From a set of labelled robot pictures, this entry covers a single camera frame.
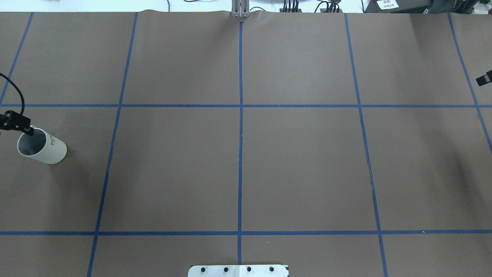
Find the black cable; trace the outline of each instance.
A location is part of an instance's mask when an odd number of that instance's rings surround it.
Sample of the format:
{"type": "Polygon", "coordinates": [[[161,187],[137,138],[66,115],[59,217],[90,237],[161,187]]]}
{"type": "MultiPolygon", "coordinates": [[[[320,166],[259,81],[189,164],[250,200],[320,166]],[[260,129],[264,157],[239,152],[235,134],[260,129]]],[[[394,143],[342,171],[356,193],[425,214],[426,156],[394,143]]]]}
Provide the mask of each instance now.
{"type": "Polygon", "coordinates": [[[0,73],[0,76],[5,78],[14,87],[14,89],[19,93],[19,96],[21,97],[21,113],[20,113],[19,117],[17,118],[17,119],[19,119],[24,114],[24,108],[26,107],[26,103],[24,102],[24,96],[22,95],[21,90],[14,84],[14,82],[12,82],[12,80],[10,80],[9,77],[3,75],[2,73],[0,73]]]}
{"type": "Polygon", "coordinates": [[[328,2],[326,2],[326,1],[321,1],[321,2],[318,4],[318,6],[316,7],[316,9],[314,10],[314,12],[317,12],[317,11],[318,11],[319,6],[321,6],[321,4],[323,4],[323,3],[326,3],[326,10],[328,10],[328,2]]]}
{"type": "Polygon", "coordinates": [[[253,7],[253,8],[251,8],[251,9],[249,9],[249,11],[251,11],[251,10],[252,10],[252,9],[254,9],[254,8],[259,8],[259,9],[262,9],[262,10],[266,11],[266,10],[265,10],[264,8],[262,8],[262,7],[253,7]]]}

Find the white mug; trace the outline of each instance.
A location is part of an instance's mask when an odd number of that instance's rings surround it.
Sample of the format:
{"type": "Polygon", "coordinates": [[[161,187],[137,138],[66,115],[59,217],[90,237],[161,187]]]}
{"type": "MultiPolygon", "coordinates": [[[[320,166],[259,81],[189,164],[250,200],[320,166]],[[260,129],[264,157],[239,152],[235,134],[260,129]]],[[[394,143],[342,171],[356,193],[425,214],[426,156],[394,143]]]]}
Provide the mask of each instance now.
{"type": "Polygon", "coordinates": [[[66,155],[65,143],[40,128],[31,127],[34,128],[34,135],[22,134],[17,141],[19,153],[46,164],[56,164],[63,160],[66,155]]]}

